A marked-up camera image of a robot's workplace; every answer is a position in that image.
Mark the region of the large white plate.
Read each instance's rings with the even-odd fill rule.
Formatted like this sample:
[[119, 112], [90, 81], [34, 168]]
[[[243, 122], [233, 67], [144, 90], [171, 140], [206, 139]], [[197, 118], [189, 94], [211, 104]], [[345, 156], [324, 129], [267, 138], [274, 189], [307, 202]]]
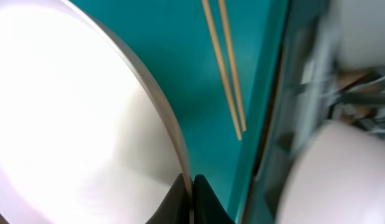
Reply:
[[0, 214], [9, 223], [146, 223], [191, 165], [162, 89], [69, 1], [0, 1]]

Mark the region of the wooden chopstick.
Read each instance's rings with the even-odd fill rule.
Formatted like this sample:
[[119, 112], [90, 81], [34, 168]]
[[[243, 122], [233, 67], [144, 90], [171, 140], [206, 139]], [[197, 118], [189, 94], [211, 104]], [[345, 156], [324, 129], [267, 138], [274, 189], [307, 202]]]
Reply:
[[214, 19], [212, 16], [211, 7], [210, 7], [208, 0], [202, 0], [201, 4], [202, 4], [202, 8], [204, 10], [204, 15], [205, 15], [207, 26], [209, 29], [209, 33], [211, 36], [211, 42], [212, 42], [212, 46], [213, 46], [214, 53], [216, 56], [217, 65], [219, 68], [219, 73], [220, 73], [222, 85], [224, 88], [224, 93], [226, 96], [229, 111], [231, 114], [232, 122], [234, 125], [235, 133], [236, 133], [237, 139], [241, 140], [242, 139], [242, 131], [241, 131], [241, 128], [239, 125], [237, 110], [235, 108], [234, 98], [232, 96], [231, 86], [229, 83], [229, 79], [228, 79], [228, 75], [227, 75], [227, 71], [226, 71], [226, 66], [224, 63], [224, 58], [223, 58], [223, 55], [221, 52], [221, 46], [219, 43], [218, 34], [216, 31]]
[[229, 17], [227, 14], [226, 1], [218, 0], [219, 11], [221, 15], [222, 28], [224, 32], [224, 38], [226, 42], [227, 55], [229, 58], [229, 65], [231, 69], [232, 82], [234, 87], [235, 98], [237, 102], [237, 108], [239, 112], [240, 123], [242, 127], [242, 131], [247, 130], [246, 120], [245, 120], [245, 110], [244, 110], [244, 102], [240, 89], [240, 81], [239, 74], [237, 69], [237, 63], [235, 60], [234, 47], [232, 43], [232, 34], [231, 28], [229, 24]]

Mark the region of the grey bowl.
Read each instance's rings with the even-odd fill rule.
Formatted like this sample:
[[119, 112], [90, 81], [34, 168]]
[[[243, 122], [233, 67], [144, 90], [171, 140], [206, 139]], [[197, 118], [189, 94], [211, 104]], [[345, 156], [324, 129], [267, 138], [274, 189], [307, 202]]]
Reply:
[[338, 25], [342, 68], [385, 65], [385, 0], [334, 0], [330, 17]]

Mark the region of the small white bowl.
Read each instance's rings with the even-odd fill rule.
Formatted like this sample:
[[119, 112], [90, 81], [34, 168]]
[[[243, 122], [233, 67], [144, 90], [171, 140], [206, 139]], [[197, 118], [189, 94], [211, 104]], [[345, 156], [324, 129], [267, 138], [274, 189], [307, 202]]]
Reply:
[[275, 221], [385, 224], [385, 142], [336, 121], [323, 125], [293, 163]]

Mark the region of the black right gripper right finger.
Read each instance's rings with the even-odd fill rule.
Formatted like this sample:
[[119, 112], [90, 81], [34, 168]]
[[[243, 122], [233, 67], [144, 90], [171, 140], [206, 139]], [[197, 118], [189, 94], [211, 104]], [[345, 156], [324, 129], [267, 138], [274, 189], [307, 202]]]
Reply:
[[204, 175], [195, 176], [192, 196], [195, 224], [235, 224]]

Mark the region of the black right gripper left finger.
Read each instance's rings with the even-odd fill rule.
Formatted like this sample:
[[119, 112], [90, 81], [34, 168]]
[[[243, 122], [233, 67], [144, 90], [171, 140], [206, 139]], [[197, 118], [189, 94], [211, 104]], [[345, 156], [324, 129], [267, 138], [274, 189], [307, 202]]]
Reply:
[[179, 174], [146, 224], [189, 224], [189, 199], [182, 174]]

